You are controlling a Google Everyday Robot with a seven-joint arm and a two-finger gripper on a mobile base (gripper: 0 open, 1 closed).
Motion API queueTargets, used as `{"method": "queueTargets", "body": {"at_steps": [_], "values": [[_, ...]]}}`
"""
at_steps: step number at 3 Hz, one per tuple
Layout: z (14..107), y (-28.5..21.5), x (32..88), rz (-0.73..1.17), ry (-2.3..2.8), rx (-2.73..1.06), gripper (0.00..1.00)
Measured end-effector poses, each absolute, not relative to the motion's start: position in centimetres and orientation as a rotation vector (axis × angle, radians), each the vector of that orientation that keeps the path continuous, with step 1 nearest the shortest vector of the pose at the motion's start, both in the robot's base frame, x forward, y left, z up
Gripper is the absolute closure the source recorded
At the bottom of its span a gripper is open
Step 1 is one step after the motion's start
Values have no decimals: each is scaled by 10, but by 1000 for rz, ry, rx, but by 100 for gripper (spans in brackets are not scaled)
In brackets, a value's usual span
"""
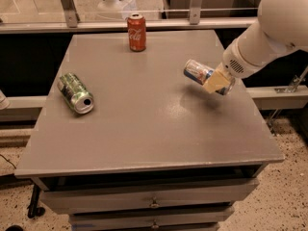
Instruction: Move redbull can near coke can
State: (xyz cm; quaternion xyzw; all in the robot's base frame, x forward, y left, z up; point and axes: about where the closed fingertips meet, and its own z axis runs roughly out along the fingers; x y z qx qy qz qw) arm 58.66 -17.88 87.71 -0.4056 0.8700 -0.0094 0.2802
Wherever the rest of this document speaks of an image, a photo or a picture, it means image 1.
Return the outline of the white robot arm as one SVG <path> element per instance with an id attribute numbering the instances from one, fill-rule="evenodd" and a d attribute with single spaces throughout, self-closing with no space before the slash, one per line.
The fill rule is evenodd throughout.
<path id="1" fill-rule="evenodd" d="M 308 50 L 308 0 L 261 0 L 257 20 L 225 49 L 203 88 L 226 88 L 297 50 Z"/>

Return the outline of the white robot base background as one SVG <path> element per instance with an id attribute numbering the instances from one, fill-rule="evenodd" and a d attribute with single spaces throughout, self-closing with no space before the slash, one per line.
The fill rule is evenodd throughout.
<path id="1" fill-rule="evenodd" d="M 97 17 L 102 20 L 125 20 L 136 9 L 136 0 L 101 0 L 97 6 Z"/>

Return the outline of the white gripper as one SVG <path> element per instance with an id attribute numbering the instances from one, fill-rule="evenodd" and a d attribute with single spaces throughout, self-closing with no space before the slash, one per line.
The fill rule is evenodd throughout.
<path id="1" fill-rule="evenodd" d="M 229 86 L 229 73 L 234 77 L 244 79 L 261 70 L 264 66 L 261 41 L 248 38 L 234 39 L 224 51 L 222 62 L 223 65 L 219 64 L 203 85 L 209 93 Z"/>

